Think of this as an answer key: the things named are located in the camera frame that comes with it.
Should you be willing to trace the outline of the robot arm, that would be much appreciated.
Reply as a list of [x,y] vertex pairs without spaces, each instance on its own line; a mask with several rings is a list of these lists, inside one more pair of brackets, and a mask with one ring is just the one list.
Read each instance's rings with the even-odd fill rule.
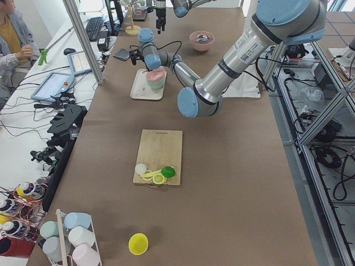
[[177,105],[185,117],[212,116],[222,107],[222,92],[271,45],[303,44],[320,40],[325,32],[327,1],[257,1],[250,27],[222,59],[200,78],[178,54],[158,50],[149,28],[139,31],[139,48],[130,51],[133,63],[148,70],[169,67],[184,85]]
[[[177,0],[171,1],[173,5],[173,11],[178,18],[186,16],[189,10],[201,6],[205,3],[211,2],[211,0]],[[157,33],[161,34],[165,30],[166,25],[166,0],[157,0],[153,9],[156,11],[156,29]]]

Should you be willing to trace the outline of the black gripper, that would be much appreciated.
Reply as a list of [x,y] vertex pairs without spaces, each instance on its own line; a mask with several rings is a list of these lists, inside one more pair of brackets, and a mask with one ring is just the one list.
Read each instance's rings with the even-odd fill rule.
[[141,51],[139,48],[130,50],[129,55],[133,65],[136,65],[136,62],[141,60]]
[[166,26],[166,0],[155,0],[155,10],[157,33],[160,34],[161,30],[164,31]]

